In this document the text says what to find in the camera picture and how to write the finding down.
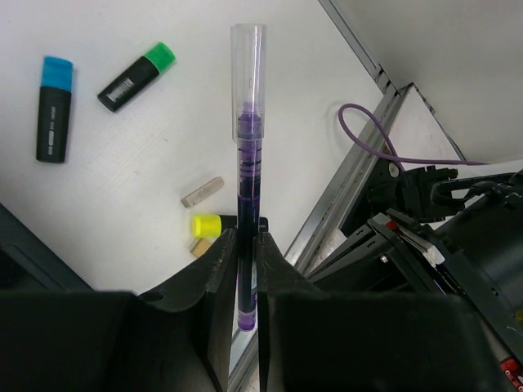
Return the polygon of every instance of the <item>yellow object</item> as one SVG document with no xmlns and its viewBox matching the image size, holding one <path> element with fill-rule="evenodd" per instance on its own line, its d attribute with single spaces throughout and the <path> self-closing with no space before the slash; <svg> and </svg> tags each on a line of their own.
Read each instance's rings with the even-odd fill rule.
<svg viewBox="0 0 523 392">
<path fill-rule="evenodd" d="M 211 242 L 206 238 L 197 238 L 189 246 L 190 254 L 194 257 L 201 257 L 211 247 Z"/>
<path fill-rule="evenodd" d="M 195 238 L 217 238 L 221 234 L 219 215 L 195 215 L 190 224 L 190 231 Z"/>
</svg>

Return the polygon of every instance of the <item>green cap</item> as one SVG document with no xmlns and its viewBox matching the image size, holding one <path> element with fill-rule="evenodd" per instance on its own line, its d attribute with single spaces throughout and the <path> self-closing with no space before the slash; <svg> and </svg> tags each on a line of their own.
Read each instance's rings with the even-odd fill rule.
<svg viewBox="0 0 523 392">
<path fill-rule="evenodd" d="M 163 42 L 158 42 L 150 51 L 144 54 L 144 57 L 153 63 L 160 73 L 169 68 L 176 59 L 171 49 Z"/>
</svg>

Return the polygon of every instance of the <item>black highlighter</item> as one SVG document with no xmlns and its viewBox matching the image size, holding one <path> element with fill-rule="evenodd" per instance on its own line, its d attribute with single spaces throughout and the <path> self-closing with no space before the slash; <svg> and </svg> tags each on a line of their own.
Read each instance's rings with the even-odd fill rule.
<svg viewBox="0 0 523 392">
<path fill-rule="evenodd" d="M 73 63 L 44 57 L 36 143 L 36 159 L 40 162 L 65 162 L 72 86 Z"/>
<path fill-rule="evenodd" d="M 123 71 L 109 86 L 98 94 L 98 100 L 111 112 L 116 112 L 133 96 L 163 74 L 176 57 L 162 42 L 136 60 Z"/>
</svg>

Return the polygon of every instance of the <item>purple pen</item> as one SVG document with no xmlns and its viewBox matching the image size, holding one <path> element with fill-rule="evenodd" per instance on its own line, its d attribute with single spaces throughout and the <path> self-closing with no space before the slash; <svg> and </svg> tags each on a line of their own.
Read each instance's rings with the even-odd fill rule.
<svg viewBox="0 0 523 392">
<path fill-rule="evenodd" d="M 238 327 L 256 323 L 256 254 L 260 219 L 262 139 L 265 118 L 263 24 L 231 29 L 233 140 L 238 145 Z"/>
</svg>

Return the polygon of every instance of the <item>cable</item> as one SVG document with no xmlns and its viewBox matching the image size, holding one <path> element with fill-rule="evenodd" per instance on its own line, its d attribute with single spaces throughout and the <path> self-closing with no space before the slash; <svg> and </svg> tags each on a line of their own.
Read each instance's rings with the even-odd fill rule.
<svg viewBox="0 0 523 392">
<path fill-rule="evenodd" d="M 387 146 L 389 150 L 392 152 L 392 154 L 386 154 L 381 151 L 378 151 L 377 149 L 372 148 L 370 145 L 367 145 L 363 141 L 357 138 L 357 136 L 352 133 L 352 131 L 349 129 L 347 124 L 345 123 L 345 119 L 343 118 L 343 112 L 345 109 L 357 109 L 360 112 L 363 112 L 369 116 L 369 118 L 373 121 L 373 123 L 376 125 L 376 127 L 379 129 L 380 133 L 383 136 L 383 139 L 385 139 Z M 486 163 L 481 162 L 473 162 L 473 161 L 458 161 L 458 160 L 451 160 L 451 159 L 418 159 L 418 158 L 405 158 L 405 157 L 398 157 L 398 153 L 396 152 L 396 149 L 392 145 L 391 139 L 389 138 L 389 135 L 387 134 L 387 131 L 385 130 L 385 127 L 382 125 L 382 123 L 379 121 L 379 119 L 374 116 L 374 114 L 366 109 L 365 107 L 358 105 L 358 104 L 344 104 L 337 112 L 337 119 L 340 122 L 340 125 L 343 128 L 343 131 L 351 138 L 352 141 L 356 145 L 358 145 L 360 148 L 364 149 L 365 151 L 371 153 L 372 155 L 376 155 L 379 158 L 388 159 L 389 161 L 395 162 L 398 165 L 398 168 L 401 171 L 405 171 L 405 168 L 401 163 L 417 163 L 420 165 L 467 165 L 467 166 L 479 166 L 479 165 L 485 165 Z"/>
</svg>

